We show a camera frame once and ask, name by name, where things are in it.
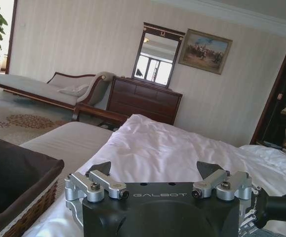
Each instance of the painting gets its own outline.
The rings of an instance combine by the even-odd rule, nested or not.
[[[179,62],[216,74],[222,74],[232,40],[188,29]]]

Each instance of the carpet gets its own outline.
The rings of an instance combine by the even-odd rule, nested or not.
[[[20,145],[65,123],[73,112],[0,89],[0,139]],[[98,125],[102,120],[80,116],[80,121]]]

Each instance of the screw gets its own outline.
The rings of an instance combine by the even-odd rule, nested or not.
[[[231,184],[230,184],[230,182],[227,182],[227,181],[223,181],[222,183],[221,183],[221,187],[223,188],[223,189],[231,189]]]
[[[200,198],[202,198],[202,191],[200,189],[192,190],[191,195],[195,199],[200,199]]]
[[[120,199],[127,199],[129,196],[129,191],[126,189],[123,189],[120,191]]]
[[[98,191],[100,189],[100,184],[98,183],[92,183],[90,186],[91,190]]]

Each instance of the doorway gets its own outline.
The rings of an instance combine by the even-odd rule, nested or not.
[[[286,107],[286,57],[262,112],[251,144],[269,142],[281,146],[285,138],[286,115],[281,111]]]
[[[0,40],[0,73],[8,74],[9,72],[17,2],[18,0],[0,0],[0,14],[8,23],[2,26],[5,35],[2,35],[2,40]]]

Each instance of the white duvet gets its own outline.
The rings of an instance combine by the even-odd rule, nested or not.
[[[112,162],[111,176],[121,182],[194,182],[201,180],[198,160],[217,163],[234,173],[247,171],[253,183],[269,195],[286,194],[286,156],[272,160],[254,154],[249,146],[239,149],[196,133],[155,122],[141,115],[131,116],[109,141],[81,168]],[[270,221],[267,229],[286,235],[286,223]],[[79,237],[82,231],[59,199],[27,230],[24,236]]]

